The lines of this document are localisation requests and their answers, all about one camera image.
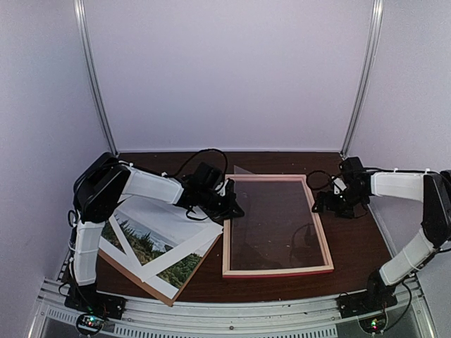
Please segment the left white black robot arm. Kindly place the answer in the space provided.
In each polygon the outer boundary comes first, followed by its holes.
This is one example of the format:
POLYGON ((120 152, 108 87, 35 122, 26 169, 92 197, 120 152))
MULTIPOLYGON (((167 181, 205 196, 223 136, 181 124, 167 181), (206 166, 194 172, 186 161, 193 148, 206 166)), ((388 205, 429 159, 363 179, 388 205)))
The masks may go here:
POLYGON ((163 202, 186 211, 192 219, 195 208, 212 220, 242 218, 235 182, 208 163, 200 163, 192 174, 154 173, 122 161, 110 152, 100 155, 73 185, 75 214, 73 267, 79 285, 73 295, 87 313, 101 307, 101 297, 88 286, 97 281, 97 256, 106 222, 131 197, 163 202))

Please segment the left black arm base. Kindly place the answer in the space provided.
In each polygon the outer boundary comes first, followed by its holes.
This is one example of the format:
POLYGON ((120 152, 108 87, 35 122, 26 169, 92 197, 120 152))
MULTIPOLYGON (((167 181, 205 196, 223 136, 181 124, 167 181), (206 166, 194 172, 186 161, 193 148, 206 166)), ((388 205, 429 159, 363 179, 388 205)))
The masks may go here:
POLYGON ((121 296, 97 291, 97 283, 80 286, 71 273, 64 280, 69 285, 64 306, 100 318, 120 320, 125 310, 126 299, 121 296))

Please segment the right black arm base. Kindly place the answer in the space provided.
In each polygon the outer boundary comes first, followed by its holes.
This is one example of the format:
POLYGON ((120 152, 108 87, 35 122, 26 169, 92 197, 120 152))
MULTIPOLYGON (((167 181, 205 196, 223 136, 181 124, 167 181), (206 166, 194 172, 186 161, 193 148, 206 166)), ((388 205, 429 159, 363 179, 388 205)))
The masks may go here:
POLYGON ((384 283, 378 270, 367 280, 366 289, 353 294, 343 294, 337 299, 341 318, 350 318, 397 305, 394 295, 396 284, 384 283))

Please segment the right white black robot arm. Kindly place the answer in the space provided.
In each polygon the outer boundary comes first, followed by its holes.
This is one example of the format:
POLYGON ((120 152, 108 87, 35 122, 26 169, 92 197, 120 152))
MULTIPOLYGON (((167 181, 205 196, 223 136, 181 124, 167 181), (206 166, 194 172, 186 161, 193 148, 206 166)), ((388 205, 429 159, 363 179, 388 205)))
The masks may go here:
POLYGON ((307 186, 315 192, 314 213, 330 211, 339 218, 355 219, 355 208, 376 205, 371 212, 393 257, 368 279, 362 306, 377 310, 388 300, 388 291, 406 276, 420 271, 450 241, 450 171, 383 169, 368 167, 349 157, 338 172, 314 170, 307 186))

